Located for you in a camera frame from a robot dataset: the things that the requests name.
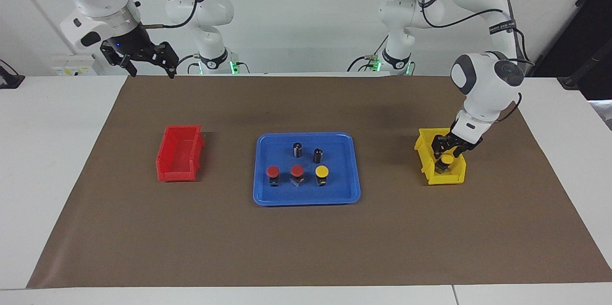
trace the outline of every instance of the yellow plastic container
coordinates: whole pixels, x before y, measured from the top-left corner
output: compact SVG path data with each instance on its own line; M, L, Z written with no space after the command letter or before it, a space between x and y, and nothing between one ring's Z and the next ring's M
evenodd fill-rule
M415 144L415 150L419 151L419 157L423 168L421 172L427 177L429 185L460 185L465 181L466 162L463 154L456 158L452 155L454 148L442 156L445 162L454 161L450 164L450 168L443 174L436 172L436 160L433 157L431 143L436 135L446 135L450 128L421 128L419 129L419 139Z

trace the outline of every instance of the blue tray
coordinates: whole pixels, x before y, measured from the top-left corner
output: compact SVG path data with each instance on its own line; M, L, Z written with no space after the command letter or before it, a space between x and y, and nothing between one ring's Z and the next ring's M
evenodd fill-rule
M293 144L302 144L302 157L293 157ZM313 162L316 148L323 150L323 162ZM289 170L298 164L304 168L304 182L291 183ZM280 185L271 187L266 170L280 168ZM318 187L317 166L329 168L328 183ZM342 205L354 203L361 196L355 148L347 133L274 133L257 140L253 200L261 206Z

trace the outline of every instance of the brown mat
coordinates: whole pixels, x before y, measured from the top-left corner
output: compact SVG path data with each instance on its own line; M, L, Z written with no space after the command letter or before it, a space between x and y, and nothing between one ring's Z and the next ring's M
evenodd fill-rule
M130 78L28 287L612 281L520 113L466 154L465 184L426 186L417 129L463 99L438 77ZM167 124L208 131L199 181L157 181ZM256 139L283 131L352 135L361 200L256 205Z

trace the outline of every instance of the white wall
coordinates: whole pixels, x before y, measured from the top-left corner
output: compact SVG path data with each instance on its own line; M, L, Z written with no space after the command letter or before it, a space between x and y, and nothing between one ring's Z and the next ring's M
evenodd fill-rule
M170 23L166 0L139 0L145 23ZM378 19L383 0L232 0L236 18L220 28L227 46L240 54L253 72L343 71L350 61L373 53L386 35ZM527 35L527 51L535 59L549 45L575 11L576 0L512 0L518 24ZM444 0L446 21L463 18L467 11ZM35 0L56 26L74 8L71 0ZM50 54L69 53L62 39L29 0L0 0L0 57L23 73L50 74ZM487 26L476 18L446 29L415 29L413 54L417 74L447 74L461 53L491 48ZM182 29L151 31L154 42L169 41L181 56L196 52ZM86 52L98 52L89 48ZM162 74L138 64L140 72ZM105 67L107 74L124 74ZM179 70L186 72L186 66Z

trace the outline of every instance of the yellow button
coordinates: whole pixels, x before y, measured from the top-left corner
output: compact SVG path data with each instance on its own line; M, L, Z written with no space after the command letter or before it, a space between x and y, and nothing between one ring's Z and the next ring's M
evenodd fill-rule
M446 165L450 165L450 164L453 164L454 161L455 161L455 157L453 157L452 154L442 155L442 163L445 163Z
M327 166L321 165L315 170L315 174L319 178L326 178L329 175L329 169Z

